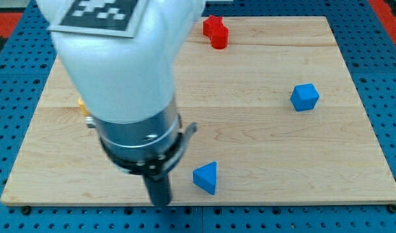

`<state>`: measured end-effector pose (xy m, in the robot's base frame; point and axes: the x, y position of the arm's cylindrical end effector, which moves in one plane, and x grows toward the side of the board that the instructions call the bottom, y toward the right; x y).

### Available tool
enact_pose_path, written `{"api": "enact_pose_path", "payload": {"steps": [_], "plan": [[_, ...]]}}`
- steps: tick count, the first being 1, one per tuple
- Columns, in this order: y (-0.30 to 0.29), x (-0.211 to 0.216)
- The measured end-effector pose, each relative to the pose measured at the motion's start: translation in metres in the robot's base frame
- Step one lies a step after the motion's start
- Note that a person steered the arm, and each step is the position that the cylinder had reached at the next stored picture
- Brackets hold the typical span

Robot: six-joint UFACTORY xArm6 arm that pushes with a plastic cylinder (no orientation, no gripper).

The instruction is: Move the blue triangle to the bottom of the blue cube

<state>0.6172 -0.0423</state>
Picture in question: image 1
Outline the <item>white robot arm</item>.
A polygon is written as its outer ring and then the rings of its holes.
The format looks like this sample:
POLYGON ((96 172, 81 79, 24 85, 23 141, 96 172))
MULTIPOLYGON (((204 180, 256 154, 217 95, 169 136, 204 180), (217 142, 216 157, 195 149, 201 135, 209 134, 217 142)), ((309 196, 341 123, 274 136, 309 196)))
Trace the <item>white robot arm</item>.
POLYGON ((179 135, 173 64, 204 1, 37 4, 105 151, 128 170, 170 171, 195 131, 179 135))

